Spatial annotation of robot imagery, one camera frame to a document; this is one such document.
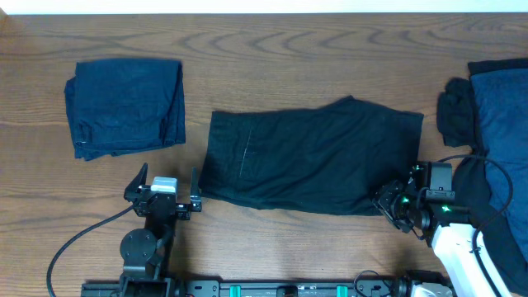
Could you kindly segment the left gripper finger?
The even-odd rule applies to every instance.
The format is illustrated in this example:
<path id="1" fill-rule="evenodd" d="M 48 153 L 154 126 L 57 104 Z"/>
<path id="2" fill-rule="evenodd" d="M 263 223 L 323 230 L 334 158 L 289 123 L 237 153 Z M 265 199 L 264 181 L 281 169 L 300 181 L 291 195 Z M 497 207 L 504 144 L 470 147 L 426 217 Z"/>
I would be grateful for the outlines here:
<path id="1" fill-rule="evenodd" d="M 197 169 L 195 167 L 191 170 L 190 201 L 192 212 L 202 211 L 202 199 L 200 188 L 198 186 Z"/>
<path id="2" fill-rule="evenodd" d="M 124 190 L 124 199 L 128 202 L 136 202 L 142 196 L 142 186 L 146 185 L 148 175 L 148 164 L 144 163 L 138 174 L 132 179 Z"/>

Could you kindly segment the black shorts garment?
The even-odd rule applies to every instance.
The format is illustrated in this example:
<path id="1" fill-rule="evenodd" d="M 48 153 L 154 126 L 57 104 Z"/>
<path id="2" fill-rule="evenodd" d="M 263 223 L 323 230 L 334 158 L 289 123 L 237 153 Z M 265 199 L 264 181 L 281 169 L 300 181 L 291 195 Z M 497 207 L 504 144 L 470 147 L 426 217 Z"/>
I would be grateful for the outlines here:
<path id="1" fill-rule="evenodd" d="M 215 111 L 199 187 L 258 210 L 378 215 L 370 196 L 407 178 L 423 119 L 352 96 L 317 109 Z"/>

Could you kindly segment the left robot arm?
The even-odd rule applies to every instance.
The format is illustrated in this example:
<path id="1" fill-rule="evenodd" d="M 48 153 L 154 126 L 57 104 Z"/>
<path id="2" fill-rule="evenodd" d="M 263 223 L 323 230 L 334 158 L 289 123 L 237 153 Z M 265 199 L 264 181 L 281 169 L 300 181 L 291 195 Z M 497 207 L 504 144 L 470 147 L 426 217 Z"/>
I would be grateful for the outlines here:
<path id="1" fill-rule="evenodd" d="M 178 180 L 155 177 L 146 183 L 148 165 L 144 164 L 125 188 L 124 198 L 132 210 L 145 219 L 144 227 L 128 232 L 120 243 L 124 260 L 120 276 L 120 296 L 185 296 L 182 280 L 168 272 L 176 223 L 189 220 L 202 211 L 197 170 L 191 171 L 190 201 L 177 201 Z"/>

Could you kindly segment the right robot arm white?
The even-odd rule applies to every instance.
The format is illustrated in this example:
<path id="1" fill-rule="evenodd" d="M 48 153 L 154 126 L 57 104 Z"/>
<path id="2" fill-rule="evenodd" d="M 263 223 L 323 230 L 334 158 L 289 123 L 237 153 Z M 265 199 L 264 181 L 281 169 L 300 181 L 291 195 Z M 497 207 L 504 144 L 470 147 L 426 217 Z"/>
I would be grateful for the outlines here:
<path id="1" fill-rule="evenodd" d="M 396 280 L 390 296 L 509 296 L 470 211 L 455 202 L 452 165 L 445 158 L 411 167 L 408 179 L 393 180 L 371 197 L 374 207 L 398 230 L 414 233 L 444 266 L 448 276 L 410 271 Z"/>

